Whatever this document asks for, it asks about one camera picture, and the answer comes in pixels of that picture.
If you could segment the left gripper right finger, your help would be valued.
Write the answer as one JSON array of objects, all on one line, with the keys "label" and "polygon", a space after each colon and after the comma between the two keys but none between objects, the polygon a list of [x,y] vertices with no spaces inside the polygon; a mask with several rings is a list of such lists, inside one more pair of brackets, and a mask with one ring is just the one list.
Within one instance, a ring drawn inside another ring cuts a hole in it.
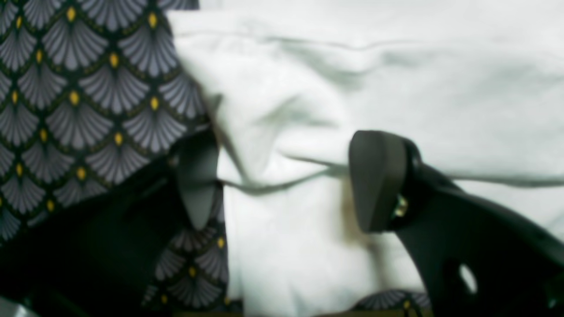
[{"label": "left gripper right finger", "polygon": [[358,226],[364,233],[391,231],[409,209],[421,156],[411,139],[360,130],[350,142],[349,174]]}]

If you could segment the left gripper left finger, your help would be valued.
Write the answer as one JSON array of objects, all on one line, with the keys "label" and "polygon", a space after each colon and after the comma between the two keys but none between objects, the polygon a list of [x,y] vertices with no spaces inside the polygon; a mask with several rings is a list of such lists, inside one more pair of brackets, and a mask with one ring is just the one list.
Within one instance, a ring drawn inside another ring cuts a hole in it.
[{"label": "left gripper left finger", "polygon": [[174,176],[192,227],[208,223],[218,190],[219,149],[213,132],[197,132],[174,145]]}]

